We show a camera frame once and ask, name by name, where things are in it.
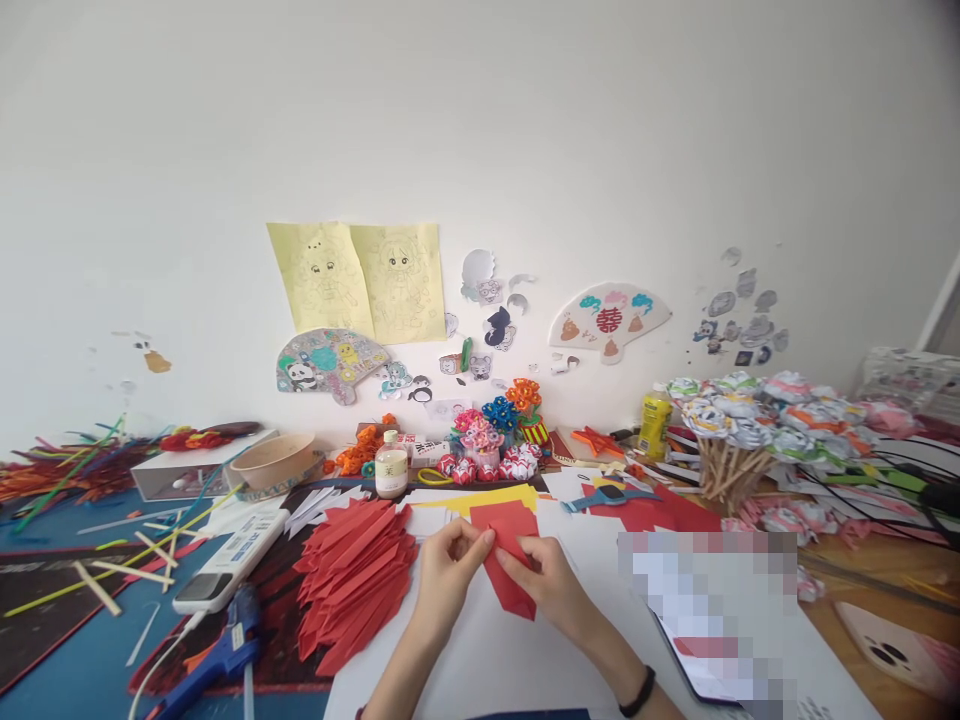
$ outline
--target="white box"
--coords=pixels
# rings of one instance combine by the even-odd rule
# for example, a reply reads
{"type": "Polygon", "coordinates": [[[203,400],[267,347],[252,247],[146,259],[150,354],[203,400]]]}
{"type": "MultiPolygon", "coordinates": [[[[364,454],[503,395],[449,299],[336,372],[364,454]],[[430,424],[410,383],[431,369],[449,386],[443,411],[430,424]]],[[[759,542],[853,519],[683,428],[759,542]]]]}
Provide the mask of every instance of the white box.
{"type": "MultiPolygon", "coordinates": [[[[279,434],[276,430],[264,429],[256,435],[238,438],[229,445],[221,445],[210,450],[161,453],[140,463],[130,472],[140,491],[140,497],[145,502],[195,498],[200,494],[203,482],[220,465],[247,448],[275,438],[279,434]],[[186,487],[180,489],[173,487],[173,483],[181,478],[187,480],[186,487]]],[[[223,469],[222,475],[222,478],[217,478],[207,488],[204,497],[221,497],[243,482],[240,474],[231,470],[229,465],[223,469]]]]}
{"type": "Polygon", "coordinates": [[[435,441],[427,440],[425,442],[416,442],[407,445],[407,453],[410,455],[410,467],[424,468],[436,467],[440,458],[450,452],[450,443],[446,440],[435,441]]]}

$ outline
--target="yellow glue bottle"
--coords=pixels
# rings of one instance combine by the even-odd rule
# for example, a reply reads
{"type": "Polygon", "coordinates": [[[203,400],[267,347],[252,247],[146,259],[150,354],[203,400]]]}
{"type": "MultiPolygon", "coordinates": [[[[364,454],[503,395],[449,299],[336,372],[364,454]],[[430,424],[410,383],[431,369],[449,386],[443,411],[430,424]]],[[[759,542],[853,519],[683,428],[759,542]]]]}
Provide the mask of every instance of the yellow glue bottle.
{"type": "Polygon", "coordinates": [[[637,441],[637,449],[648,460],[659,462],[667,456],[667,425],[672,413],[667,386],[654,383],[653,391],[643,398],[643,425],[637,441]]]}

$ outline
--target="white container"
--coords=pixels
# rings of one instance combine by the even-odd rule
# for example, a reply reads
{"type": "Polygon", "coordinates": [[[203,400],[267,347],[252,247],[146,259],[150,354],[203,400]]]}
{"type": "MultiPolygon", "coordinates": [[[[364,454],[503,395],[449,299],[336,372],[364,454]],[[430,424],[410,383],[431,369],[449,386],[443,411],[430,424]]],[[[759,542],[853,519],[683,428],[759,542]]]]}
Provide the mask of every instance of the white container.
{"type": "MultiPolygon", "coordinates": [[[[275,438],[278,434],[276,430],[266,428],[255,435],[238,438],[232,443],[221,445],[218,448],[161,453],[146,462],[140,463],[130,473],[133,475],[133,481],[137,484],[140,496],[146,502],[195,498],[200,493],[203,481],[222,463],[242,450],[275,438]],[[190,478],[191,480],[186,487],[174,485],[180,480],[181,482],[178,485],[182,486],[184,478],[190,478]]],[[[226,482],[220,482],[219,479],[214,481],[207,489],[204,497],[226,495],[231,489],[243,482],[240,473],[233,470],[229,465],[223,469],[223,476],[226,482]]]]}
{"type": "Polygon", "coordinates": [[[374,458],[377,495],[384,500],[392,500],[403,495],[407,489],[407,449],[397,442],[396,430],[387,430],[383,434],[383,441],[383,446],[377,450],[374,458]]]}

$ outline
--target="plastic bottle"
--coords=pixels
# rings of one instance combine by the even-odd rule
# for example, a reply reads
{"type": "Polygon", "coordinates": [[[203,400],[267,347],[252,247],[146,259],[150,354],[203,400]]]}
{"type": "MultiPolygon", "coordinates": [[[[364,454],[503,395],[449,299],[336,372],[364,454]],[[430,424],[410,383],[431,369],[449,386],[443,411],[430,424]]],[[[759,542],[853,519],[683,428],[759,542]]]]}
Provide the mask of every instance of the plastic bottle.
{"type": "Polygon", "coordinates": [[[407,449],[397,442],[397,431],[383,434],[383,446],[374,458],[377,495],[391,500],[407,489],[407,449]]]}
{"type": "Polygon", "coordinates": [[[643,426],[637,440],[637,450],[653,462],[659,462],[667,456],[667,425],[673,405],[667,395],[667,386],[654,383],[653,391],[643,398],[643,426]]]}

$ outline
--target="yellow drawing paper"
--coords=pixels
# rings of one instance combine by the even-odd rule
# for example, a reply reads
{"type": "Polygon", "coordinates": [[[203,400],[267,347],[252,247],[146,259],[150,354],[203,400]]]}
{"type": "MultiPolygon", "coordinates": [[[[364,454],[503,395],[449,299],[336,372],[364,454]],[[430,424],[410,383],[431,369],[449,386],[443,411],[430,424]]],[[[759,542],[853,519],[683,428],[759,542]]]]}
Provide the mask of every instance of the yellow drawing paper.
{"type": "Polygon", "coordinates": [[[381,345],[446,340],[437,226],[352,225],[381,345]]]}
{"type": "Polygon", "coordinates": [[[267,223],[267,232],[298,333],[349,328],[374,337],[363,268],[349,225],[267,223]]]}
{"type": "Polygon", "coordinates": [[[519,500],[531,512],[537,511],[537,491],[531,485],[514,485],[500,490],[489,490],[482,493],[466,495],[452,500],[437,500],[436,502],[417,503],[417,507],[445,507],[460,515],[469,515],[470,509],[481,505],[499,505],[500,503],[519,500]]]}

